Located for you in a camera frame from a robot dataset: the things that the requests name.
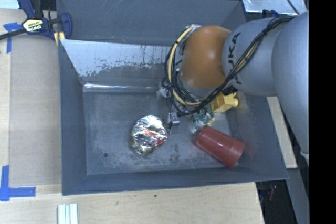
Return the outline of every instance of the yellow cable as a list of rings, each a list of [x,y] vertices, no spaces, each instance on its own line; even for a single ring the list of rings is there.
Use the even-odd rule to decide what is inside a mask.
[[[172,48],[172,52],[170,54],[170,57],[169,57],[169,62],[168,62],[168,79],[169,79],[169,83],[171,84],[172,83],[172,74],[171,74],[171,71],[172,71],[172,64],[173,64],[173,58],[174,58],[174,55],[175,55],[175,51],[176,51],[176,48],[178,46],[178,44],[181,42],[181,40],[193,29],[192,26],[190,26],[188,29],[186,29],[180,36],[179,38],[176,40],[175,44],[173,45],[173,48]],[[182,103],[182,104],[185,104],[185,105],[199,105],[201,102],[197,102],[197,103],[190,103],[190,102],[187,102],[187,101],[184,101],[178,94],[177,92],[175,92],[175,90],[173,89],[173,94],[175,96],[175,98],[178,100],[178,102]]]

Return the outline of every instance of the red cylinder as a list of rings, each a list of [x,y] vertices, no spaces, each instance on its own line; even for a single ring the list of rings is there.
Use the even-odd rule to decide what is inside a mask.
[[[212,127],[204,126],[197,136],[196,145],[232,168],[240,159],[245,143]]]

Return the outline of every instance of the black cable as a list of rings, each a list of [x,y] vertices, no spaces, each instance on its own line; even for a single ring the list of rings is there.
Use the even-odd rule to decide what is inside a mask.
[[[299,15],[299,11],[294,7],[293,3],[290,0],[287,0],[288,4],[292,7],[292,9]]]

